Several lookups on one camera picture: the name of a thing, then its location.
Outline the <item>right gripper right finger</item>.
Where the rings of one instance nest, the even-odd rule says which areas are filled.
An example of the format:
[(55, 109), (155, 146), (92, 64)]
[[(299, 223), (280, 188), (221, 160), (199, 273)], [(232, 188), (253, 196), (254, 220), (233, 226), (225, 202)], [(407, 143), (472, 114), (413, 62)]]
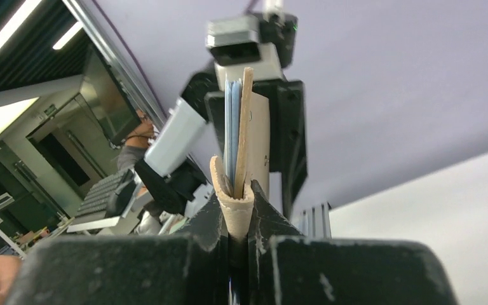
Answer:
[(252, 182), (252, 304), (456, 304), (438, 257), (406, 240), (303, 235)]

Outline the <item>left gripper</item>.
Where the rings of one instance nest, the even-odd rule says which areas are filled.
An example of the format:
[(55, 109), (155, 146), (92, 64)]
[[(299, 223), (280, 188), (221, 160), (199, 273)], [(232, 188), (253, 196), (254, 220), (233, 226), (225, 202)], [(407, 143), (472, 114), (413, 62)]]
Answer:
[[(308, 177), (304, 83), (301, 80), (256, 81), (252, 91), (269, 99), (269, 171), (281, 173), (283, 215), (290, 217), (294, 201)], [(224, 94), (215, 75), (197, 72), (180, 96), (213, 124), (218, 147), (223, 149)]]

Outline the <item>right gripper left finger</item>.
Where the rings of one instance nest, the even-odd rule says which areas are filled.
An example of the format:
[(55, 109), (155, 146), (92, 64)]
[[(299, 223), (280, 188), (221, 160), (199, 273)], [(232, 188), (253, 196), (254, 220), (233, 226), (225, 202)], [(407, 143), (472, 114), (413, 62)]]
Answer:
[(227, 304), (216, 196), (169, 235), (64, 236), (36, 245), (7, 304)]

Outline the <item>beige card holder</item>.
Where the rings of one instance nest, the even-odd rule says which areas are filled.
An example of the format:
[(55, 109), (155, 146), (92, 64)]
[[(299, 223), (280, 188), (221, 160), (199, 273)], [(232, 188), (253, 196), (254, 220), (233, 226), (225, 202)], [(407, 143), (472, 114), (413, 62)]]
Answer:
[(215, 194), (226, 221), (229, 237), (242, 244), (248, 234), (255, 195), (251, 183), (256, 181), (269, 190), (270, 113), (269, 99), (254, 93), (254, 70), (244, 68), (241, 92), (240, 130), (234, 181), (225, 173), (222, 156), (210, 161)]

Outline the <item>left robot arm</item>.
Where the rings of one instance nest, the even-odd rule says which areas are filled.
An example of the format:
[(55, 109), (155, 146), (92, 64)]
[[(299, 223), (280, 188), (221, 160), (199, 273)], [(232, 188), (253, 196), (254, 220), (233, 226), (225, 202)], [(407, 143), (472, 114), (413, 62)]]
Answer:
[[(136, 168), (148, 186), (158, 184), (170, 198), (171, 212), (183, 211), (191, 189), (178, 188), (169, 175), (203, 179), (203, 172), (188, 158), (202, 129), (213, 124), (218, 144), (223, 146), (222, 92), (213, 72), (194, 74), (185, 86), (157, 142)], [(294, 201), (308, 177), (306, 151), (305, 87), (301, 80), (256, 81), (252, 91), (269, 100), (269, 171), (281, 174), (281, 206), (285, 217), (292, 215)]]

